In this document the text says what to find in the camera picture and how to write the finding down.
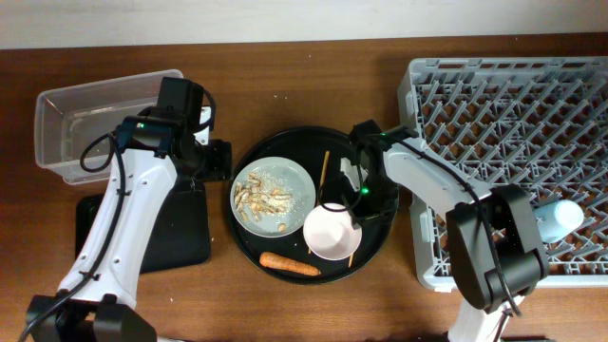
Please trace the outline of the grey plate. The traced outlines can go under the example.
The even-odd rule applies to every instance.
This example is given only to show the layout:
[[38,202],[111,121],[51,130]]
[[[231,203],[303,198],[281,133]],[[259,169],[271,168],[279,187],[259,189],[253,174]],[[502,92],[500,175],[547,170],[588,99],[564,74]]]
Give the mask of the grey plate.
[[[245,222],[237,214],[233,204],[236,182],[244,181],[246,174],[258,169],[273,170],[288,185],[291,185],[295,194],[293,211],[286,217],[265,217],[261,223]],[[314,209],[316,188],[309,173],[297,162],[282,157],[266,157],[246,164],[237,172],[235,181],[229,193],[229,204],[237,223],[245,231],[262,238],[283,238],[303,226],[305,218]]]

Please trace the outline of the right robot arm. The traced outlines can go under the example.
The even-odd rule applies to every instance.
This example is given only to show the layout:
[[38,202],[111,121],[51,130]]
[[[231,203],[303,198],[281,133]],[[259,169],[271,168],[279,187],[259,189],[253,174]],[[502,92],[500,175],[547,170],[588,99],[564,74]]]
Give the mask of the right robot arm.
[[463,302],[449,341],[499,341],[523,299],[548,275],[527,193],[479,181],[435,153],[405,126],[368,120],[349,135],[370,180],[407,188],[446,224],[451,273]]

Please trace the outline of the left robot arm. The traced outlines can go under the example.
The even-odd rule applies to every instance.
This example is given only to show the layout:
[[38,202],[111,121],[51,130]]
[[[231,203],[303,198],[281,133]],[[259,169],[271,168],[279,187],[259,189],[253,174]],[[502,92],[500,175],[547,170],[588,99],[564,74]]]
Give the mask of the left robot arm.
[[167,197],[186,182],[231,176],[231,145],[201,143],[212,131],[216,102],[202,85],[161,80],[156,105],[128,116],[106,134],[111,169],[84,246],[54,296],[30,301],[19,338],[35,341],[157,341],[155,328],[135,311],[144,255]]

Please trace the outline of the light blue cup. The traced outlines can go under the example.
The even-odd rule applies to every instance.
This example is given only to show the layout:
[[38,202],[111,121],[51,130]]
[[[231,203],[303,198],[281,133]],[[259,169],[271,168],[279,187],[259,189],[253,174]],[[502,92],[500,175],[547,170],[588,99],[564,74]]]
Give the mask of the light blue cup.
[[533,211],[541,240],[555,243],[580,228],[584,221],[582,208],[569,199],[546,204]]

